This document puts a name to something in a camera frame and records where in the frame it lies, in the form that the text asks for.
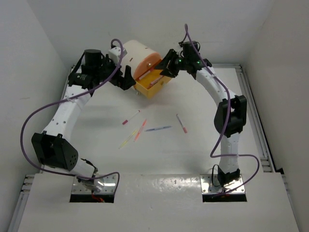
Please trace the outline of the white round drawer cabinet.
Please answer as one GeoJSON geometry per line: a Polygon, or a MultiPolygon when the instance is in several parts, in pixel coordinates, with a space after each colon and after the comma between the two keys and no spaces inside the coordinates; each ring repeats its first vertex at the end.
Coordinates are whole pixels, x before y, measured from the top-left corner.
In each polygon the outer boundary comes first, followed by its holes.
{"type": "Polygon", "coordinates": [[[126,65],[131,67],[132,77],[136,81],[133,87],[140,94],[151,99],[172,80],[170,77],[163,76],[159,82],[150,87],[149,85],[152,81],[162,76],[160,75],[161,70],[155,69],[155,66],[162,60],[160,54],[136,40],[130,40],[124,43],[123,47],[126,50],[126,55],[121,62],[121,71],[125,71],[126,65]],[[153,69],[153,71],[143,79],[137,79],[149,69],[153,69]]]}

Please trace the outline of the magenta cap white marker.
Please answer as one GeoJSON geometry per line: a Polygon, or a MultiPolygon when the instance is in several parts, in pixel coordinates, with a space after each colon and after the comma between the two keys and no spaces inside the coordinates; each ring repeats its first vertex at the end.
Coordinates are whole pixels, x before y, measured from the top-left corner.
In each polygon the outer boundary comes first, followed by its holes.
{"type": "Polygon", "coordinates": [[[125,125],[126,123],[128,123],[131,119],[133,119],[137,114],[140,113],[140,110],[137,110],[133,115],[131,115],[130,117],[128,117],[126,120],[124,120],[122,122],[122,125],[125,125]]]}

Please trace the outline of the orange thin pen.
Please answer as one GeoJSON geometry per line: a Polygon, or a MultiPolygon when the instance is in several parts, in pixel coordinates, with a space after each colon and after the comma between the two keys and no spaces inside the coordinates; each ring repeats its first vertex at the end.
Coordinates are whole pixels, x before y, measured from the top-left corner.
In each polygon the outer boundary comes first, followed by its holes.
{"type": "Polygon", "coordinates": [[[143,121],[143,124],[141,125],[140,129],[138,130],[138,132],[137,132],[137,134],[136,134],[136,136],[134,138],[134,142],[136,142],[138,140],[138,138],[139,138],[139,136],[140,136],[140,134],[141,134],[141,132],[142,132],[142,130],[143,130],[143,128],[144,128],[146,123],[147,123],[147,119],[145,119],[143,121]]]}

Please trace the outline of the yellow thin pen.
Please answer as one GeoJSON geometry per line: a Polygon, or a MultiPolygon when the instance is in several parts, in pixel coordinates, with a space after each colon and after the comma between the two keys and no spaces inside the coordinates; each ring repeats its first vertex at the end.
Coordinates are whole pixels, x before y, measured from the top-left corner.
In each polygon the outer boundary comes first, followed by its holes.
{"type": "Polygon", "coordinates": [[[137,133],[138,129],[135,129],[118,147],[119,149],[121,149],[122,147],[124,147],[128,141],[137,133]]]}

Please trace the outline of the blue ballpoint pen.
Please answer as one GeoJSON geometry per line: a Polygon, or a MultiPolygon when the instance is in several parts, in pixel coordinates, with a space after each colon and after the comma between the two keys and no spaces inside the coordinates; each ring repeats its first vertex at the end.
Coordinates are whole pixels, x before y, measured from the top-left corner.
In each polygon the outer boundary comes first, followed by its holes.
{"type": "Polygon", "coordinates": [[[171,127],[172,127],[172,126],[156,127],[156,128],[146,129],[145,132],[164,130],[164,129],[169,129],[169,128],[171,128],[171,127]]]}

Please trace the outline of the salmon cap white marker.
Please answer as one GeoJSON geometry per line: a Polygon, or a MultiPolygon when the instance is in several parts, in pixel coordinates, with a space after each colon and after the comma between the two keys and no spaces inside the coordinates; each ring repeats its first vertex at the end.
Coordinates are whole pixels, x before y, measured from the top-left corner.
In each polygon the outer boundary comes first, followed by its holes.
{"type": "Polygon", "coordinates": [[[184,133],[187,133],[187,129],[186,129],[186,127],[183,125],[183,123],[182,123],[182,121],[181,121],[181,119],[180,119],[180,117],[179,117],[179,114],[176,114],[176,118],[177,118],[177,120],[178,120],[180,126],[182,127],[184,133]]]}

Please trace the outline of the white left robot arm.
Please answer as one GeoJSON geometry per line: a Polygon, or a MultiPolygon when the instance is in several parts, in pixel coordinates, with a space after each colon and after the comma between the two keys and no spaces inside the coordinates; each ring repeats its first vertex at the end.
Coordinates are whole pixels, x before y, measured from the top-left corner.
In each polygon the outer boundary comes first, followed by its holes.
{"type": "Polygon", "coordinates": [[[79,157],[78,151],[70,144],[70,138],[95,87],[105,80],[122,90],[135,85],[131,67],[126,66],[121,71],[118,64],[126,54],[124,48],[117,46],[112,47],[107,55],[97,49],[86,49],[83,52],[69,74],[63,102],[43,131],[33,134],[31,138],[40,164],[66,171],[88,188],[97,185],[97,168],[90,161],[79,157]]]}

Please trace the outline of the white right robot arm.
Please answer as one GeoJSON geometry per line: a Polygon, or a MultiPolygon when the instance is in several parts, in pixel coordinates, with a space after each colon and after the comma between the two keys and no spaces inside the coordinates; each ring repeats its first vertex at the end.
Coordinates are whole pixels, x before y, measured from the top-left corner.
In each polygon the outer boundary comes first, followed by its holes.
{"type": "Polygon", "coordinates": [[[197,51],[198,42],[181,43],[180,53],[170,49],[155,69],[161,75],[175,78],[179,71],[186,71],[199,82],[214,100],[217,110],[214,117],[214,126],[220,134],[221,147],[218,164],[218,181],[224,186],[240,177],[238,164],[238,143],[240,133],[246,125],[247,99],[229,90],[217,77],[212,64],[206,59],[200,59],[197,51]]]}

